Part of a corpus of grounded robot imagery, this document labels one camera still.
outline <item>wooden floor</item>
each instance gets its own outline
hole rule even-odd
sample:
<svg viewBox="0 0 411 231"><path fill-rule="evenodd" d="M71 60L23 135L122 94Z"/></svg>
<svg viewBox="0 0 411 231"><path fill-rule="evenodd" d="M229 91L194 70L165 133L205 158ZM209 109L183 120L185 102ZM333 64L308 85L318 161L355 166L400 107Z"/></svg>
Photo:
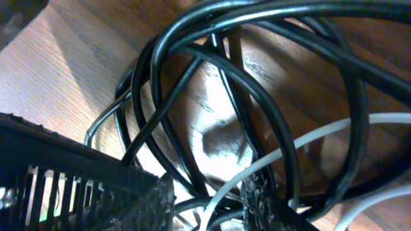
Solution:
<svg viewBox="0 0 411 231"><path fill-rule="evenodd" d="M114 98L114 89L128 65L150 38L161 32L192 0L51 0L44 12L0 54L0 111L23 116L78 142ZM333 19L360 57L411 81L411 27L371 19ZM283 37L244 26L229 37L232 58L242 55L245 70L258 79L279 105L295 138L349 116L338 69ZM164 64L167 92L189 57L175 55ZM371 112L410 112L410 109L367 86ZM143 91L144 110L154 107L150 87ZM267 119L249 102L254 126L265 149L277 148ZM128 123L138 132L131 110ZM251 150L236 120L215 67L204 64L174 104L169 116L178 136L209 178L226 181L249 165ZM371 126L367 158L357 181L389 166L410 146L410 127ZM178 158L161 127L156 141L169 158ZM299 149L303 193L323 191L345 158L349 130L327 136ZM114 120L94 138L94 147L121 158ZM156 175L164 169L144 146L137 155ZM272 164L280 187L284 167ZM188 195L176 185L177 201ZM332 230L342 211L339 205L315 222ZM381 203L360 215L350 230L410 230L411 198Z"/></svg>

